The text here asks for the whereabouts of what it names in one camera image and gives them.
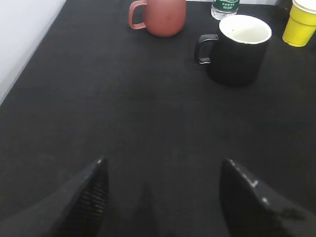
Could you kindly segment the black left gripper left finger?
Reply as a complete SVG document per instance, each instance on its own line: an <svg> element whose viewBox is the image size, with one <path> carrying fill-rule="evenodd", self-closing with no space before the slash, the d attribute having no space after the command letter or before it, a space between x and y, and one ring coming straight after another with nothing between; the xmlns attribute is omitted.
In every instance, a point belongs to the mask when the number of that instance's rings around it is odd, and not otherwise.
<svg viewBox="0 0 316 237"><path fill-rule="evenodd" d="M108 162L100 158L60 189L0 223L2 237L96 237L109 195Z"/></svg>

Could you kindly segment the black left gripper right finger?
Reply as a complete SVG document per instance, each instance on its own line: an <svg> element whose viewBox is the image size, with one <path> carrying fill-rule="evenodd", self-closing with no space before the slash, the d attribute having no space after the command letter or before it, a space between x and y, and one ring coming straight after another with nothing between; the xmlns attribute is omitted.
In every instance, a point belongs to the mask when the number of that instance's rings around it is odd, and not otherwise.
<svg viewBox="0 0 316 237"><path fill-rule="evenodd" d="M233 237L314 237L316 216L232 159L222 162L219 196Z"/></svg>

